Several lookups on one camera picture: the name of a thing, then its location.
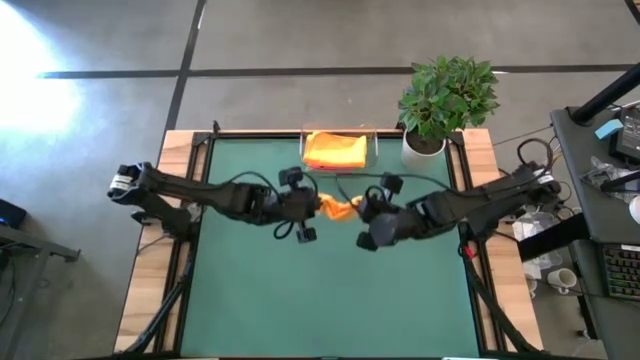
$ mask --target yellow towel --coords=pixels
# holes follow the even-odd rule
[[[318,214],[325,214],[331,220],[335,221],[348,221],[353,219],[358,213],[353,208],[353,206],[349,205],[349,203],[341,203],[333,198],[331,195],[319,193],[318,197],[322,202],[320,209],[318,209]],[[351,203],[355,206],[360,204],[362,200],[362,196],[356,196],[351,199]]]
[[[315,168],[363,168],[366,158],[366,136],[355,138],[314,131],[307,136],[303,162]]]

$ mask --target green tabletop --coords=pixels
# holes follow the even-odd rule
[[[369,172],[406,173],[402,139],[380,139]],[[298,140],[218,139],[209,182],[247,170],[277,185],[300,165]],[[449,183],[445,156],[425,175]],[[257,178],[243,178],[259,182]],[[378,179],[341,180],[350,196]],[[320,191],[340,199],[332,179]],[[405,179],[398,204],[439,190]],[[356,247],[359,220],[308,222],[318,240],[275,240],[273,226],[231,221],[209,209],[202,219],[182,356],[478,356],[459,236],[452,230],[368,252]]]

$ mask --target black floor stripe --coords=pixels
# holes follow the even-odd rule
[[[603,65],[514,65],[494,66],[493,71],[509,74],[623,72],[634,64]],[[411,67],[322,67],[322,68],[264,68],[264,69],[206,69],[191,70],[189,77],[270,77],[270,76],[341,76],[341,75],[410,75]]]
[[[113,70],[113,71],[51,71],[36,75],[40,79],[139,79],[172,78],[180,70]]]
[[[189,30],[189,37],[187,38],[187,45],[184,49],[184,55],[182,56],[182,64],[180,65],[180,73],[178,74],[178,80],[176,80],[176,87],[173,90],[173,97],[171,98],[171,105],[169,105],[169,113],[167,114],[167,122],[165,123],[164,130],[174,130],[178,122],[178,113],[180,112],[180,105],[182,103],[182,97],[184,96],[184,90],[187,86],[187,78],[189,77],[189,68],[191,67],[191,61],[193,60],[193,53],[196,49],[196,42],[198,41],[198,33],[200,32],[200,21],[204,13],[204,7],[207,4],[207,0],[198,0],[196,4],[196,11],[193,14],[191,20],[191,28]]]
[[[624,0],[624,2],[627,4],[627,7],[629,7],[629,11],[631,11],[631,14],[638,22],[638,25],[640,25],[640,10],[638,9],[638,6],[640,5],[634,4],[633,0]]]

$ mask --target potted plant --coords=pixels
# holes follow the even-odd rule
[[[488,61],[439,56],[429,65],[412,64],[415,73],[399,102],[405,132],[402,162],[423,168],[442,152],[447,136],[468,123],[482,125],[493,114],[493,84],[498,80]]]

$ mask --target gray concrete floor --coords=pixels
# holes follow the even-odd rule
[[[28,231],[82,249],[78,263],[48,269],[50,285],[38,290],[20,358],[79,358],[113,349],[140,228],[105,191],[119,164],[157,159],[176,83],[31,76],[178,69],[195,5],[0,1],[0,198],[29,211]],[[639,31],[622,0],[209,1],[191,68],[407,66],[439,54],[505,66],[633,63],[640,58]],[[549,111],[582,103],[619,75],[500,75],[502,107],[485,126],[494,142],[542,128]],[[214,119],[228,129],[305,122],[392,127],[407,79],[192,78],[177,128],[208,129]],[[548,140],[553,132],[536,136]],[[517,166],[518,143],[496,147],[500,167]],[[526,155],[541,159],[533,149]],[[554,170],[569,180],[562,161]],[[569,204],[576,206],[576,199]],[[575,298],[542,293],[534,306],[545,348],[570,355],[582,343],[573,336],[583,326]],[[579,355],[604,356],[599,343]]]

